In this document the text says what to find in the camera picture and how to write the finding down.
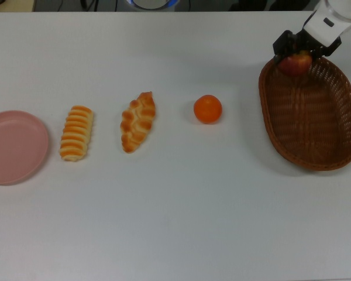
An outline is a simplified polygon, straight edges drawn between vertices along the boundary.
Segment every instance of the basket rim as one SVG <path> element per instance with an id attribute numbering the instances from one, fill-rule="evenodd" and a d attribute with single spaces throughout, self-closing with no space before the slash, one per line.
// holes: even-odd
<path id="1" fill-rule="evenodd" d="M 347 77 L 345 76 L 343 71 L 340 70 L 335 64 L 333 64 L 331 61 L 327 60 L 324 57 L 322 57 L 318 60 L 320 60 L 321 62 L 324 62 L 324 63 L 328 63 L 331 67 L 333 67 L 346 80 L 346 82 L 347 82 L 346 86 L 348 87 L 348 89 L 351 93 L 351 83 L 347 79 Z M 293 153 L 291 153 L 278 140 L 276 134 L 274 133 L 273 126 L 271 123 L 271 118 L 270 118 L 269 108 L 268 108 L 268 103 L 267 103 L 266 87 L 265 87 L 266 86 L 266 84 L 265 84 L 266 77 L 270 73 L 270 70 L 273 68 L 273 66 L 274 66 L 274 60 L 271 59 L 270 61 L 268 61 L 266 63 L 266 65 L 261 70 L 260 77 L 259 77 L 259 94 L 260 94 L 260 103 L 261 103 L 261 110 L 262 110 L 263 118 L 264 118 L 265 129 L 266 129 L 268 136 L 269 136 L 269 139 L 270 139 L 271 143 L 273 144 L 274 148 L 276 149 L 276 151 L 283 158 L 287 159 L 288 161 L 290 161 L 296 165 L 299 165 L 303 168 L 314 170 L 314 171 L 336 170 L 336 169 L 342 168 L 342 167 L 346 166 L 347 164 L 349 164 L 351 162 L 351 154 L 347 158 L 345 158 L 339 162 L 332 163 L 330 165 L 307 162 L 307 161 L 299 158 L 298 156 L 294 155 Z"/>

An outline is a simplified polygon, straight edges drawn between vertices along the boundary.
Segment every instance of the red apple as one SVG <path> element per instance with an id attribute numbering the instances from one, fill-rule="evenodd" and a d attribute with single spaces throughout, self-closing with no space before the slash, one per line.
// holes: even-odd
<path id="1" fill-rule="evenodd" d="M 300 76 L 306 73 L 312 64 L 312 57 L 307 51 L 300 51 L 284 58 L 279 64 L 278 69 L 287 76 Z"/>

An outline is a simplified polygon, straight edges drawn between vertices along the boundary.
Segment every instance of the pink plate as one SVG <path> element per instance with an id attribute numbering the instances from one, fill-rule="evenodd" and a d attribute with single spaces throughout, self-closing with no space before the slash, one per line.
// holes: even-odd
<path id="1" fill-rule="evenodd" d="M 0 184 L 30 176 L 47 150 L 48 133 L 38 118 L 23 111 L 0 112 Z"/>

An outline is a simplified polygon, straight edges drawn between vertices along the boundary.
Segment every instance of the croissant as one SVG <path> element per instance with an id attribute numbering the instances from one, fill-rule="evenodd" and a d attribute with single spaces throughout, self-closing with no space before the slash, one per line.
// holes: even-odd
<path id="1" fill-rule="evenodd" d="M 78 161 L 87 153 L 94 113 L 87 107 L 75 105 L 66 118 L 60 144 L 60 156 L 65 161 Z"/>
<path id="2" fill-rule="evenodd" d="M 122 112 L 121 141 L 126 153 L 134 152 L 146 139 L 156 114 L 152 92 L 143 92 Z"/>

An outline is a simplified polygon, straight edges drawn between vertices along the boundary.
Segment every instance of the wicker basket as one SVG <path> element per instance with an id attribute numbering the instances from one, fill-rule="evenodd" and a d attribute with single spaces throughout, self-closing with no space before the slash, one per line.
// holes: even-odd
<path id="1" fill-rule="evenodd" d="M 307 74 L 291 78 L 271 60 L 259 90 L 265 127 L 280 155 L 317 171 L 351 162 L 351 85 L 333 63 L 318 59 Z"/>

